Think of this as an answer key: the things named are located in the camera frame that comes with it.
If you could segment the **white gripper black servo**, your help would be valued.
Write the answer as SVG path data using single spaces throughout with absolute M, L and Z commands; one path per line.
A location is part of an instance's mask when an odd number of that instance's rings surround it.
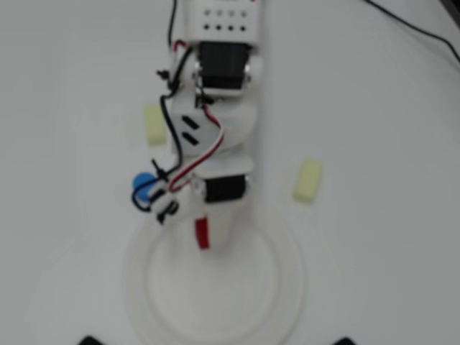
M 207 208 L 210 249 L 221 248 L 227 243 L 234 216 L 234 205 L 230 202 L 245 197 L 253 169 L 254 162 L 249 155 L 219 155 L 196 167 L 192 174 L 192 190 L 182 190 L 180 219 L 191 231 L 195 231 L 198 217 L 196 197 L 211 204 Z

